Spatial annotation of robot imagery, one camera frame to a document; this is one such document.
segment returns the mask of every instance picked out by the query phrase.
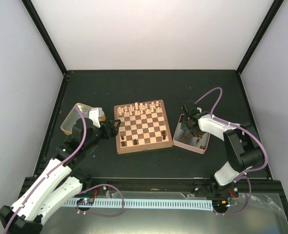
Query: white wall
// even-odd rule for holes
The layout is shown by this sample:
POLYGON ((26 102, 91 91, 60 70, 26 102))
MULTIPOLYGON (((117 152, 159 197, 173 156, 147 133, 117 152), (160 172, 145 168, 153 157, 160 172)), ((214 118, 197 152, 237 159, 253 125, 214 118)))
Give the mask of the white wall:
POLYGON ((33 0, 68 69, 237 69, 273 0, 33 0))
POLYGON ((22 2, 0 0, 0 208, 33 173, 61 80, 22 2))
POLYGON ((288 199, 288 1, 242 77, 273 176, 281 180, 288 199))

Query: chessboard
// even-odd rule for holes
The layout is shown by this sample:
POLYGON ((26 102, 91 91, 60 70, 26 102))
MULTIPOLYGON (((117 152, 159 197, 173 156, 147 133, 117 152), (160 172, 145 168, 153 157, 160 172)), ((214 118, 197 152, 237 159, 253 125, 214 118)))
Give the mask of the chessboard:
POLYGON ((118 154, 172 147, 173 141, 163 100, 114 107, 120 119, 116 136, 118 154))

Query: wire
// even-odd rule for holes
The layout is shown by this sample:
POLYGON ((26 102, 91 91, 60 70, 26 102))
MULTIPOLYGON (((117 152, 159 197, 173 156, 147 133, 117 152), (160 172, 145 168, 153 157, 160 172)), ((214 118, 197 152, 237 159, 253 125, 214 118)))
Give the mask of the wire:
POLYGON ((211 89, 210 91, 206 92, 201 98, 199 98, 197 101, 195 101, 195 104, 197 104, 199 101, 201 101, 203 98, 205 98, 208 94, 212 93, 215 90, 219 90, 220 91, 220 95, 218 96, 216 102, 214 103, 211 111, 210 111, 210 115, 213 115, 213 111, 216 108, 217 104, 219 103, 220 99, 222 98, 222 94, 223 94, 223 89, 221 87, 215 87, 213 89, 211 89))
POLYGON ((232 192, 230 191, 230 189, 227 189, 227 192, 233 197, 235 198, 235 201, 238 202, 238 199, 232 194, 232 192))
MULTIPOLYGON (((76 107, 74 106, 74 109, 80 114, 80 117, 82 119, 82 122, 83 122, 83 137, 82 137, 82 141, 81 143, 79 144, 79 146, 76 148, 75 151, 73 151, 72 154, 70 154, 66 159, 64 159, 61 163, 59 163, 56 167, 54 167, 52 170, 50 170, 48 173, 47 173, 47 176, 49 176, 54 170, 56 170, 58 167, 60 167, 61 165, 63 165, 65 162, 67 162, 68 160, 70 160, 73 156, 76 155, 76 153, 82 148, 83 144, 84 144, 84 141, 85 141, 85 138, 86 138, 86 122, 85 122, 85 119, 84 119, 84 116, 82 114, 82 112, 76 107)), ((25 198, 25 200, 21 203, 22 205, 26 204, 28 199, 31 197, 31 195, 35 192, 35 190, 40 186, 40 184, 46 179, 46 177, 43 177, 36 185, 35 187, 31 190, 31 192, 27 195, 27 197, 25 198)), ((6 227, 5 227, 5 231, 4 231, 4 234, 7 234, 7 231, 10 227, 10 225, 12 224, 15 216, 19 213, 19 211, 22 209, 22 207, 19 207, 17 209, 17 211, 12 215, 12 217, 10 218, 10 220, 8 221, 6 227)))
POLYGON ((120 214, 122 214, 122 212, 124 210, 124 198, 123 198, 123 195, 122 195, 122 193, 120 192, 119 189, 117 189, 115 186, 113 186, 111 184, 98 184, 96 186, 93 186, 93 187, 91 187, 91 188, 89 188, 87 190, 84 190, 84 191, 80 192, 79 194, 84 194, 84 193, 86 193, 86 192, 88 192, 90 190, 93 190, 93 189, 96 189, 96 188, 102 187, 102 186, 111 187, 111 188, 115 189, 119 193, 119 195, 121 196, 121 199, 122 199, 122 207, 121 207, 120 211, 118 213, 112 214, 112 215, 108 215, 108 214, 104 214, 103 215, 103 214, 99 214, 99 213, 95 213, 95 212, 81 211, 81 210, 79 210, 79 204, 77 204, 77 211, 78 212, 84 213, 84 214, 89 214, 89 215, 97 215, 97 216, 106 217, 106 218, 117 217, 120 214))
POLYGON ((251 182, 250 182, 250 180, 248 179, 248 177, 246 177, 246 176, 243 176, 243 177, 241 177, 241 178, 242 178, 242 179, 246 179, 247 182, 248 182, 248 185, 249 185, 249 198, 248 198, 247 204, 245 205, 245 207, 244 207, 242 210, 240 210, 240 211, 238 211, 238 212, 235 212, 235 213, 231 213, 231 214, 219 213, 219 212, 217 212, 217 211, 213 208, 213 211, 214 211, 217 215, 226 215, 226 216, 239 215, 239 214, 241 214, 243 211, 245 211, 245 210, 248 208, 248 206, 249 206, 249 204, 250 204, 250 201, 251 201, 251 193, 252 193, 252 191, 251 191, 251 182))
POLYGON ((95 189, 95 191, 94 191, 94 199, 96 198, 97 193, 98 193, 98 189, 95 189))

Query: metal tray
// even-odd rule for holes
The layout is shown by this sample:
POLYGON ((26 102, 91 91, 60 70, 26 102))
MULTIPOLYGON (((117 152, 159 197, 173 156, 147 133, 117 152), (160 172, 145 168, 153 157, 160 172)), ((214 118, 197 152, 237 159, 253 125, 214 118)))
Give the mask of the metal tray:
MULTIPOLYGON (((77 103, 75 106, 83 113, 83 116, 85 118, 89 117, 89 112, 93 108, 91 106, 88 106, 82 103, 77 103)), ((66 117, 62 125, 60 126, 61 130, 66 135, 70 135, 72 133, 72 127, 75 125, 75 123, 77 122, 79 118, 81 118, 80 114, 74 108, 72 108, 68 116, 66 117)), ((104 113, 104 115, 101 118, 99 118, 99 121, 105 121, 105 120, 106 120, 106 116, 104 113)))

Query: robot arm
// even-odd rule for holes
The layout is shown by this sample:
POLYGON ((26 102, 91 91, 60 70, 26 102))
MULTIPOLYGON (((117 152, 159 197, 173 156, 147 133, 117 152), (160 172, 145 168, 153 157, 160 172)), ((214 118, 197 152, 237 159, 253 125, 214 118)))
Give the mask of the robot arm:
POLYGON ((58 148, 58 155, 49 161, 44 172, 29 190, 11 207, 3 206, 0 209, 0 219, 4 227, 13 214, 20 209, 10 225, 9 233, 39 234, 48 218, 59 207, 82 190, 91 187, 91 175, 82 171, 77 165, 88 155, 89 150, 97 145, 100 139, 115 137, 121 123, 120 120, 99 122, 98 112, 96 114, 97 121, 85 118, 87 126, 86 138, 83 147, 72 159, 57 167, 48 176, 48 172, 72 154, 82 141, 83 123, 81 119, 73 126, 72 135, 69 139, 58 148), (56 189, 67 176, 69 177, 56 189), (30 195, 27 202, 22 205, 23 201, 40 181, 42 181, 40 185, 30 195))
MULTIPOLYGON (((208 112, 200 112, 193 101, 185 103, 182 109, 184 111, 182 130, 189 130, 194 135, 208 132, 224 141, 228 161, 214 174, 214 183, 217 182, 215 189, 230 184, 241 173, 264 160, 257 143, 242 131, 230 126, 230 123, 225 124, 224 120, 216 120, 208 112)), ((237 125, 257 136, 251 124, 237 125)))

